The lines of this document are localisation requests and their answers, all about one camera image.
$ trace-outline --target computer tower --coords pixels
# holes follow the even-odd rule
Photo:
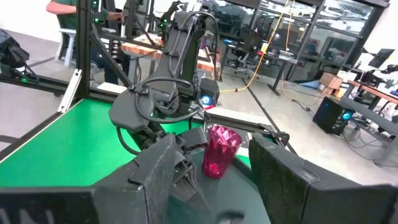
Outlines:
[[[354,113],[354,110],[344,107],[340,100],[325,97],[312,121],[326,133],[340,135]]]

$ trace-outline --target black bracket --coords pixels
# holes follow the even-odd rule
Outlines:
[[[264,137],[271,137],[271,138],[277,138],[280,139],[280,142],[283,144],[284,147],[287,146],[287,143],[289,142],[290,135],[285,133],[285,132],[275,132],[274,128],[270,125],[266,124],[258,124],[259,127],[265,131],[268,131],[269,134],[262,134]]]

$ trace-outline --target jeans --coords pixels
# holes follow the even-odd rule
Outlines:
[[[123,52],[118,54],[119,62],[122,64],[122,70],[128,76],[130,57]],[[98,53],[94,48],[91,48],[91,60],[94,61],[99,68],[104,68],[105,71],[105,82],[118,85],[118,76],[112,71],[110,65],[106,63],[106,60]]]

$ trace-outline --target white wall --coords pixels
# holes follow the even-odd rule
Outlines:
[[[2,0],[0,28],[60,41],[57,17],[45,10],[50,0]]]
[[[384,10],[364,45],[365,49],[372,53],[378,53],[379,50],[383,48],[395,49],[394,53],[392,53],[380,69],[386,68],[389,64],[398,64],[398,0],[391,0],[390,4],[391,5]],[[368,63],[372,59],[372,55],[362,54],[357,62],[361,62],[361,69],[370,70],[372,68],[368,66]]]

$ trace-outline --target office chair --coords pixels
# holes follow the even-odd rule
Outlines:
[[[257,66],[256,58],[262,35],[254,32],[248,27],[243,27],[239,36],[236,49],[232,52],[237,56],[236,60],[228,60],[227,63],[235,62],[235,74],[254,69]]]

